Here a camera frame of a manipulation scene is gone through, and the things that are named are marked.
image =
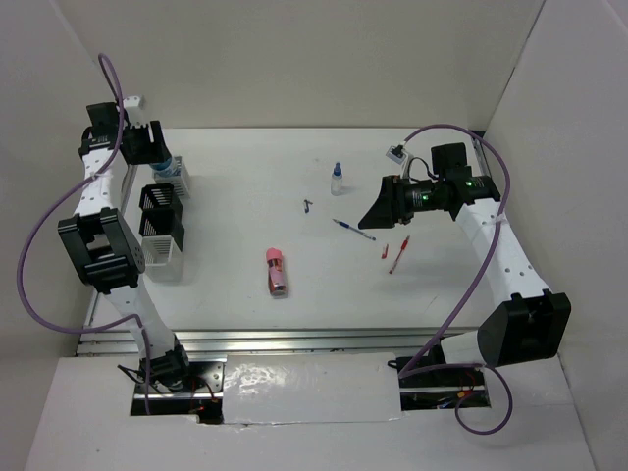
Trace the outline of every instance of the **white tabletop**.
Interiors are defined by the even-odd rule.
[[[174,155],[191,175],[184,204],[184,269],[180,283],[152,283],[148,291],[166,324],[176,330],[437,327],[479,268],[471,244],[442,211],[419,213],[408,226],[368,233],[368,240],[332,218],[357,223],[375,201],[385,175],[400,167],[385,157],[408,130],[167,130]],[[429,131],[408,149],[431,162],[430,148],[470,139],[456,131]],[[332,196],[331,173],[342,163],[344,194]],[[415,162],[412,174],[425,178]],[[139,193],[153,183],[138,169],[125,215],[139,227]],[[314,204],[309,214],[303,199]],[[408,248],[396,272],[388,269],[404,238]],[[389,257],[381,259],[384,245]],[[273,299],[265,252],[285,257],[289,297]],[[482,282],[456,325],[477,326],[494,309]],[[118,318],[106,300],[93,325]]]

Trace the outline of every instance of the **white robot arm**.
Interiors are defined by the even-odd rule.
[[[402,146],[391,147],[387,155],[398,164],[405,162],[405,170],[401,176],[382,178],[380,195],[360,229],[392,228],[408,224],[414,213],[444,210],[484,260],[496,220],[501,220],[497,249],[486,272],[496,309],[478,331],[443,339],[444,361],[496,367],[556,355],[571,312],[569,299],[552,293],[533,269],[505,215],[497,215],[500,195],[493,180],[471,175],[465,145],[432,148],[432,180],[409,177],[414,157]]]
[[[80,197],[72,218],[59,222],[58,232],[80,279],[92,285],[118,310],[121,317],[137,314],[150,340],[151,383],[171,391],[183,387],[189,362],[183,346],[164,324],[144,285],[144,256],[119,207],[129,165],[160,165],[172,161],[159,122],[146,123],[139,97],[125,99],[126,122],[121,151],[107,170],[95,176],[111,154],[119,121],[115,103],[87,107],[92,126],[83,133],[79,150],[85,178],[93,178]],[[135,339],[140,372],[145,367],[145,345],[134,322],[126,327]]]

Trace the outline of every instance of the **pen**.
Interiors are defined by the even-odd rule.
[[[361,236],[365,236],[366,238],[368,238],[370,240],[375,240],[375,238],[372,235],[368,235],[366,233],[363,233],[359,229],[356,229],[356,228],[350,226],[349,224],[344,223],[343,221],[339,221],[338,219],[333,219],[332,221],[334,221],[336,224],[339,224],[339,225],[343,226],[345,229],[350,229],[350,230],[354,231],[355,233],[358,233]]]
[[[396,258],[394,259],[394,263],[392,263],[392,267],[389,270],[389,273],[391,275],[393,274],[393,271],[396,268],[396,264],[399,263],[399,259],[401,258],[401,254],[405,251],[405,247],[408,246],[409,240],[410,240],[410,235],[406,237],[405,240],[403,241],[403,244],[401,245],[401,250],[399,251],[399,254],[396,256]]]

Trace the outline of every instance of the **white panel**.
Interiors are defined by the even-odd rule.
[[[169,128],[484,128],[541,0],[60,0]]]
[[[142,276],[137,280],[137,287],[130,288],[119,287],[111,290],[109,294],[105,294],[105,299],[109,301],[119,312],[120,317],[130,314],[137,314],[141,320],[142,327],[134,321],[126,321],[126,327],[129,328],[135,343],[139,347],[139,357],[146,356],[146,344],[142,331],[145,331],[150,341],[150,354],[153,358],[159,358],[166,355],[175,347],[175,336],[164,324],[163,319],[157,313],[152,299],[146,291],[144,278]]]
[[[628,459],[627,12],[549,0],[488,133],[513,176],[512,226],[573,305],[561,357],[600,471]]]
[[[107,148],[92,150],[82,157],[85,167],[84,178],[93,179],[94,174],[105,165],[111,156]],[[127,162],[119,153],[98,178],[83,188],[74,214],[89,216],[100,213],[102,208],[120,208],[122,201],[122,185],[127,174]]]
[[[441,340],[445,363],[485,363],[480,346],[478,331],[471,331]]]
[[[133,384],[118,362],[61,360],[27,471],[153,471],[182,463],[225,471],[594,471],[573,404],[544,396],[566,391],[555,359],[500,369],[517,397],[510,423],[490,437],[464,432],[451,410],[380,423],[248,427],[199,425],[193,416],[129,417]],[[503,395],[490,388],[495,410],[464,410],[470,425],[488,427],[503,413]],[[519,398],[531,393],[534,402]]]
[[[230,355],[226,424],[383,422],[401,418],[392,353]]]
[[[493,242],[499,205],[491,199],[480,199],[472,205],[462,206],[456,217],[455,222],[471,240],[480,260],[486,258]],[[502,213],[499,219],[499,242],[485,275],[493,291],[495,307],[509,301],[515,293],[524,298],[543,296],[548,285],[530,265],[506,214]]]

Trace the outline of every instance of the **purple cable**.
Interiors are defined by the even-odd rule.
[[[470,130],[466,130],[465,128],[461,128],[460,126],[445,125],[445,124],[429,125],[424,128],[419,128],[415,132],[411,133],[405,139],[405,141],[403,142],[404,145],[410,139],[412,139],[415,135],[420,134],[421,132],[424,132],[424,131],[428,131],[428,130],[455,130],[455,131],[463,132],[473,137],[474,139],[479,140],[482,143],[482,145],[486,146],[493,153],[499,165],[501,166],[501,169],[503,170],[503,176],[505,180],[503,198],[501,199],[501,203],[499,204],[499,208],[497,209],[497,215],[499,216],[500,214],[502,214],[506,206],[506,202],[508,201],[508,196],[510,195],[510,173],[508,172],[508,169],[506,168],[505,162],[499,155],[499,152],[497,152],[497,150],[492,145],[490,145],[488,142],[486,142],[484,139],[482,139],[480,136],[478,136],[474,132],[471,132]],[[449,316],[445,319],[445,321],[443,322],[441,327],[437,330],[437,332],[434,334],[434,336],[431,339],[429,339],[428,342],[425,345],[423,345],[423,347],[419,350],[419,352],[416,355],[414,355],[412,359],[408,361],[408,363],[401,369],[398,375],[400,379],[408,378],[409,376],[417,375],[419,373],[425,373],[427,371],[432,371],[432,370],[461,367],[459,366],[460,364],[435,365],[435,366],[418,368],[416,370],[412,370],[412,368],[416,366],[416,364],[423,357],[423,355],[425,355],[430,350],[430,348],[432,348],[435,344],[437,344],[440,341],[441,337],[445,334],[446,330],[449,328],[453,320],[460,313],[464,305],[467,303],[467,301],[471,297],[471,294],[473,294],[473,291],[475,291],[475,288],[478,287],[478,284],[480,283],[480,280],[482,280],[482,277],[484,277],[484,274],[486,273],[487,269],[489,268],[489,264],[491,263],[491,260],[493,259],[493,255],[495,255],[495,252],[497,250],[499,234],[501,233],[501,220],[499,218],[496,218],[496,220],[497,221],[495,224],[495,233],[493,234],[493,240],[491,241],[491,246],[489,247],[487,256],[485,257],[484,261],[482,262],[482,265],[480,266],[480,270],[478,270],[477,275],[473,279],[473,282],[471,282],[471,285],[469,286],[467,291],[465,291],[464,294],[462,294],[462,297],[460,298],[458,303],[455,305],[455,307],[451,311],[451,314],[449,314]],[[466,431],[471,432],[472,434],[476,434],[476,435],[491,435],[491,434],[494,434],[495,432],[498,432],[506,425],[506,422],[508,421],[508,419],[510,419],[510,415],[512,414],[512,394],[510,393],[510,389],[508,388],[508,385],[506,384],[505,379],[495,368],[490,367],[488,365],[486,366],[486,368],[489,368],[491,371],[493,371],[497,375],[497,377],[501,380],[501,382],[503,383],[506,389],[506,393],[508,396],[508,413],[506,414],[505,419],[493,429],[490,429],[488,431],[479,431],[479,430],[471,429],[470,427],[468,427],[462,422],[458,413],[458,408],[460,407],[460,404],[466,399],[466,397],[463,397],[460,401],[458,401],[455,407],[456,419]]]
[[[513,407],[513,405],[512,405],[512,392],[510,391],[510,387],[508,386],[508,383],[506,382],[506,379],[494,367],[489,366],[489,365],[483,365],[482,363],[449,363],[449,364],[446,364],[446,365],[431,365],[431,366],[425,366],[423,368],[417,368],[416,370],[412,370],[410,372],[410,375],[408,375],[408,376],[418,375],[420,373],[428,373],[428,372],[434,371],[434,370],[448,370],[448,369],[457,369],[457,368],[487,368],[487,369],[491,370],[493,373],[495,373],[497,378],[503,384],[503,388],[506,390],[506,395],[508,397],[508,409],[506,410],[506,415],[503,417],[503,420],[501,420],[501,422],[499,422],[499,424],[497,424],[495,427],[493,427],[490,430],[476,430],[476,429],[472,429],[467,424],[462,422],[462,419],[460,418],[460,406],[462,405],[462,403],[465,400],[467,400],[468,398],[471,398],[471,397],[474,397],[476,395],[481,394],[481,392],[473,392],[473,393],[471,393],[469,395],[466,395],[465,397],[460,399],[455,404],[455,419],[462,426],[462,428],[464,430],[466,430],[467,432],[471,432],[472,434],[475,434],[475,435],[492,435],[492,434],[495,434],[495,433],[499,432],[501,429],[503,429],[505,427],[505,425],[510,420],[510,416],[512,415],[512,407]]]
[[[111,156],[109,157],[109,159],[107,159],[107,162],[105,162],[104,165],[98,170],[98,172],[94,174],[93,178],[85,179],[82,182],[73,186],[70,190],[68,190],[68,192],[66,192],[56,202],[54,202],[46,211],[44,211],[44,213],[41,215],[39,220],[35,223],[34,227],[30,231],[30,234],[28,234],[28,236],[26,237],[24,247],[22,248],[22,252],[20,253],[20,258],[18,259],[18,274],[17,274],[18,295],[20,296],[20,301],[22,302],[22,305],[24,306],[26,312],[28,313],[30,317],[32,317],[36,322],[38,322],[42,326],[56,332],[61,332],[62,334],[74,334],[74,335],[93,334],[97,332],[107,331],[111,328],[124,324],[127,321],[136,321],[137,325],[141,329],[141,335],[144,340],[144,349],[146,350],[146,378],[145,378],[144,406],[146,407],[146,414],[150,415],[150,408],[148,406],[148,385],[150,384],[150,341],[148,340],[148,335],[146,331],[143,329],[143,325],[141,323],[141,319],[139,318],[139,316],[137,314],[130,314],[129,316],[125,316],[118,321],[114,321],[114,322],[111,322],[109,324],[105,324],[104,326],[99,326],[99,327],[71,328],[71,327],[57,326],[56,324],[46,321],[44,318],[42,318],[41,316],[39,316],[39,314],[35,312],[33,307],[30,305],[30,301],[28,301],[28,298],[26,296],[26,291],[24,288],[24,267],[26,264],[26,256],[28,255],[28,250],[30,249],[30,246],[32,245],[32,241],[35,239],[35,236],[37,235],[37,233],[43,226],[43,223],[45,223],[46,220],[50,217],[50,215],[59,206],[61,206],[68,198],[70,198],[70,196],[75,194],[77,191],[82,189],[87,184],[93,182],[94,179],[98,178],[99,174],[102,174],[103,172],[105,172],[109,168],[111,163],[114,161],[114,159],[116,158],[116,155],[118,154],[118,151],[120,150],[120,145],[122,144],[122,135],[123,135],[123,130],[125,128],[125,104],[124,104],[124,98],[122,94],[122,88],[120,87],[120,81],[118,80],[116,69],[114,69],[113,64],[111,63],[111,61],[105,54],[103,53],[98,54],[98,63],[100,64],[100,68],[102,69],[102,72],[105,75],[105,79],[109,83],[109,86],[114,92],[116,100],[118,101],[118,109],[120,113],[119,113],[119,120],[118,120],[118,134],[116,135],[116,143],[114,144],[114,148],[111,152]],[[107,65],[107,69],[109,69],[109,71],[111,72],[111,77],[113,78],[115,90],[114,90],[114,87],[112,86],[111,80],[109,79],[109,74],[107,72],[107,69],[105,69],[105,64]]]

